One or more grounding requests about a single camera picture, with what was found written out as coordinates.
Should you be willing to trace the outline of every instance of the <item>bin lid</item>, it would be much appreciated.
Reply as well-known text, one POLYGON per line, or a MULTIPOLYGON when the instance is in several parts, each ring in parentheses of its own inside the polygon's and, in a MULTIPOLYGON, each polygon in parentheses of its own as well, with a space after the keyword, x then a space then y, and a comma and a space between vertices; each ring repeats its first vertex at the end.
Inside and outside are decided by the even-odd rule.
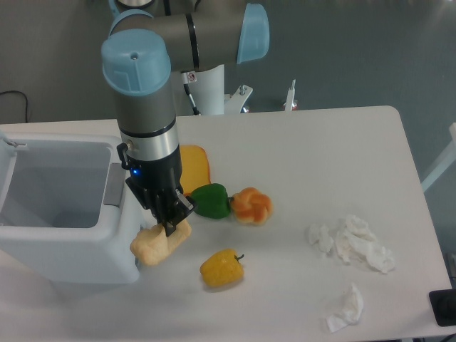
POLYGON ((0 130, 0 211, 3 208, 16 164, 16 148, 8 145, 9 141, 0 130))

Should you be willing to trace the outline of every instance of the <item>toy food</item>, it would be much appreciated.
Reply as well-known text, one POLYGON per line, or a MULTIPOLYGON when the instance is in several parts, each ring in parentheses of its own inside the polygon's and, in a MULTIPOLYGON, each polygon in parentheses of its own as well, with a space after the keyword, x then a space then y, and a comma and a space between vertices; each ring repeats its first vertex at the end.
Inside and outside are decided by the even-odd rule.
POLYGON ((271 199, 254 187, 234 194, 230 205, 238 221, 257 225, 264 224, 274 210, 271 199))
POLYGON ((198 187, 210 184, 209 161, 204 149, 196 145, 182 145, 180 157, 182 159, 180 184, 185 195, 189 195, 198 187))
POLYGON ((231 212, 227 189, 221 184, 203 185, 195 189, 190 196, 198 204, 195 210, 198 215, 211 219, 223 219, 231 212))
POLYGON ((244 269, 234 249, 224 249, 212 255, 199 268, 202 279, 210 287, 223 286, 244 276, 244 269))
POLYGON ((130 245, 130 251, 146 266, 155 266, 171 255, 192 233, 184 219, 176 230, 166 237, 165 228, 157 224, 151 229, 142 229, 130 245))

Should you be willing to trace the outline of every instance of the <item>orange food toy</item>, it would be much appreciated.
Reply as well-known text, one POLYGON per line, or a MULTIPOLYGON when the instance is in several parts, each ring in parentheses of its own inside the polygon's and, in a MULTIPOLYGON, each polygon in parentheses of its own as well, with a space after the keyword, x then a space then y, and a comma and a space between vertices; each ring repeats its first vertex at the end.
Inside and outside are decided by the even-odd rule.
POLYGON ((209 161, 203 148, 196 145, 182 145, 180 157, 182 159, 180 184, 185 195, 190 195, 198 187, 211 184, 209 161))
POLYGON ((254 187, 247 187, 234 194, 230 205, 239 222, 257 225, 264 224, 274 209, 271 199, 254 187))

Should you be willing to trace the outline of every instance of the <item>yellow object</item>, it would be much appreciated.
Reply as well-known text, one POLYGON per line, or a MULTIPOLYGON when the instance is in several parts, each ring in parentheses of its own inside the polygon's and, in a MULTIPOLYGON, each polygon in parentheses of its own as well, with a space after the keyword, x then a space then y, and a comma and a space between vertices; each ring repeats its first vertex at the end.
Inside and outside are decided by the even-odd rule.
POLYGON ((212 255, 199 268, 202 279, 210 287, 218 287, 239 280, 244 275, 239 259, 234 249, 224 249, 212 255))
POLYGON ((185 195, 190 195, 198 187, 211 184, 209 161, 203 148, 196 145, 182 145, 180 157, 182 159, 180 184, 185 195))
POLYGON ((176 231, 166 237, 161 224, 150 229, 142 229, 130 245, 130 251, 146 266, 155 266, 165 260, 192 233, 192 228, 184 219, 176 226, 176 231))

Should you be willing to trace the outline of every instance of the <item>green bell pepper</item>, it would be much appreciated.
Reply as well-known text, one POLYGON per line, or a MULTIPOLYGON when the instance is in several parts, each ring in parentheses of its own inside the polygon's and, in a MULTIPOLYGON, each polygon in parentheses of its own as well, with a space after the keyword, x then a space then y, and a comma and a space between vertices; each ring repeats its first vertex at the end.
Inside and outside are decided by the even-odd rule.
POLYGON ((221 184, 203 185, 190 195, 198 204, 195 212, 210 219, 223 219, 231 213, 227 189, 221 184))

